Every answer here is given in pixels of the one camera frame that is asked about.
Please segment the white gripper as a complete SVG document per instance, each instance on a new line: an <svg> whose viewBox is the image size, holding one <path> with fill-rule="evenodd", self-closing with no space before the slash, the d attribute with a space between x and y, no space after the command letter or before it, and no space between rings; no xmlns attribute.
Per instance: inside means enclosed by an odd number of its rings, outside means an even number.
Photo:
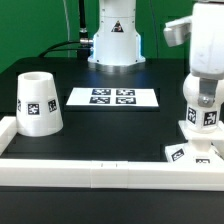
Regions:
<svg viewBox="0 0 224 224"><path fill-rule="evenodd" d="M190 16L165 24L164 36L169 47L190 39L190 72L201 77L198 105L211 108L224 79L224 1L197 1Z"/></svg>

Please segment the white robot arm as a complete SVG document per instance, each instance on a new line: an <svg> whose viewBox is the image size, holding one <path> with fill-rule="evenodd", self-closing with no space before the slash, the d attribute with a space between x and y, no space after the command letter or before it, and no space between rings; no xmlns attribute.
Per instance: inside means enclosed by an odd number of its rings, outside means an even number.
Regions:
<svg viewBox="0 0 224 224"><path fill-rule="evenodd" d="M99 5L89 65L114 72L143 63L135 29L136 0L99 0ZM165 24L164 36L170 47L191 40L190 72L200 79L197 104L212 107L218 100L218 82L224 79L224 0L197 0L190 16Z"/></svg>

